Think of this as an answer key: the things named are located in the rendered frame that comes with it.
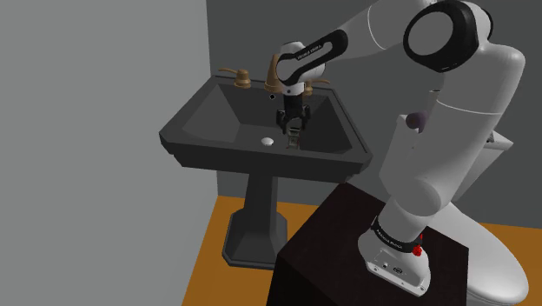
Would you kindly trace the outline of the purple round object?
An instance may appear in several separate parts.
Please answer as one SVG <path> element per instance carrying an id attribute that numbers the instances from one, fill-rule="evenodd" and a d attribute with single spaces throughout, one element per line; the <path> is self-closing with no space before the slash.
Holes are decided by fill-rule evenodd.
<path id="1" fill-rule="evenodd" d="M 408 128 L 411 130 L 418 130 L 419 133 L 422 133 L 426 122 L 428 120 L 428 113 L 423 110 L 419 112 L 413 112 L 406 116 L 405 122 Z"/>

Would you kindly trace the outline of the dark robot stand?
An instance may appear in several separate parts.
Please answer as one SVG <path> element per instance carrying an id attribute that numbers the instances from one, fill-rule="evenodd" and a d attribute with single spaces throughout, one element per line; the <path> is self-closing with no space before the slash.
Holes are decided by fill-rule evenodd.
<path id="1" fill-rule="evenodd" d="M 466 306 L 468 249 L 428 227 L 431 282 L 421 297 L 367 270 L 358 251 L 384 203 L 338 185 L 278 253 L 266 306 Z"/>

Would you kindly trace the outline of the white toilet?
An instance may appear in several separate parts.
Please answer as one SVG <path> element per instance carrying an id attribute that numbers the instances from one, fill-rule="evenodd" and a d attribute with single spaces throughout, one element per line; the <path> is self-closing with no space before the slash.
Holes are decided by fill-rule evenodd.
<path id="1" fill-rule="evenodd" d="M 513 142 L 493 131 L 452 201 L 430 227 L 468 248 L 466 306 L 515 306 L 529 292 L 527 276 L 515 255 L 488 229 L 455 203 Z"/>

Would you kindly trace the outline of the dark pedestal sink, brass taps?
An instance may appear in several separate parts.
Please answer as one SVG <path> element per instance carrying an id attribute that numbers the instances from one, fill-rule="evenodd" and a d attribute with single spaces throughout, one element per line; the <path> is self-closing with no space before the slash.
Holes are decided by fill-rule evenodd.
<path id="1" fill-rule="evenodd" d="M 276 209 L 279 178 L 344 183 L 373 157 L 335 90 L 317 87 L 305 102 L 312 116 L 292 149 L 275 121 L 281 93 L 260 80 L 241 89 L 233 77 L 213 75 L 159 132 L 183 167 L 248 175 L 221 251 L 230 266 L 274 268 L 288 241 L 287 220 Z"/>

